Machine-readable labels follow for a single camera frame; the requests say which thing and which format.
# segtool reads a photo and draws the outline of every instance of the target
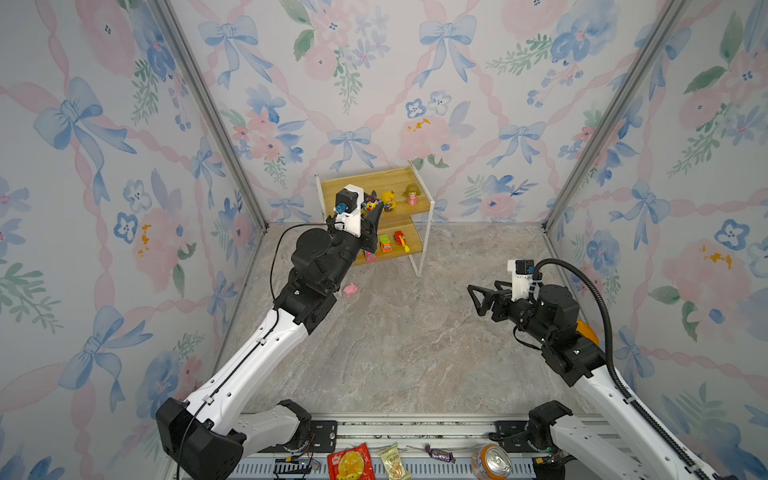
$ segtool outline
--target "marble floor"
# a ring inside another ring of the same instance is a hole
[[[271,307],[268,284],[274,224],[224,345],[230,358]],[[279,291],[304,227],[288,232],[275,263]],[[435,224],[424,272],[407,257],[353,267],[323,323],[276,368],[245,412],[292,399],[313,413],[527,413],[557,399],[574,413],[594,410],[541,356],[514,341],[512,323],[478,317],[466,286],[508,280],[507,259],[549,257],[537,226]],[[561,283],[554,268],[546,283]]]

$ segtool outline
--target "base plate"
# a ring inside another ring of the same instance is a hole
[[[336,420],[312,420],[310,422],[310,435],[315,435],[312,444],[313,453],[333,453],[336,450],[336,430],[339,423]],[[275,445],[262,450],[259,453],[292,453],[282,445]]]
[[[515,433],[524,432],[526,423],[528,423],[527,420],[497,420],[496,422],[493,422],[496,427],[496,432],[501,433],[502,435],[514,435]],[[498,444],[501,445],[507,453],[537,452],[527,441],[505,440]]]

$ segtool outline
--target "floral wallpaper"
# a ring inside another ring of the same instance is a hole
[[[260,232],[141,0],[0,6],[0,479],[153,478]]]
[[[322,220],[316,174],[408,160],[436,199],[437,221],[543,220],[634,60],[638,32],[664,7],[170,3],[271,222]],[[670,58],[674,48],[682,45]],[[621,136],[641,121],[635,114]],[[638,148],[623,143],[617,161]]]
[[[768,478],[766,15],[765,0],[691,2],[552,230],[610,306],[629,385],[742,480]]]

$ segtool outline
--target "yellow figurine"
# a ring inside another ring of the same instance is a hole
[[[397,207],[397,202],[395,202],[395,192],[389,191],[384,192],[382,195],[382,202],[384,202],[384,211],[385,212],[391,212]]]

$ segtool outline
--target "wrapped candy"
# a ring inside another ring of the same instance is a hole
[[[439,460],[440,462],[456,463],[456,459],[453,457],[453,454],[447,450],[431,449],[429,448],[428,444],[424,448],[424,451],[427,452],[427,455],[434,458],[435,460]]]

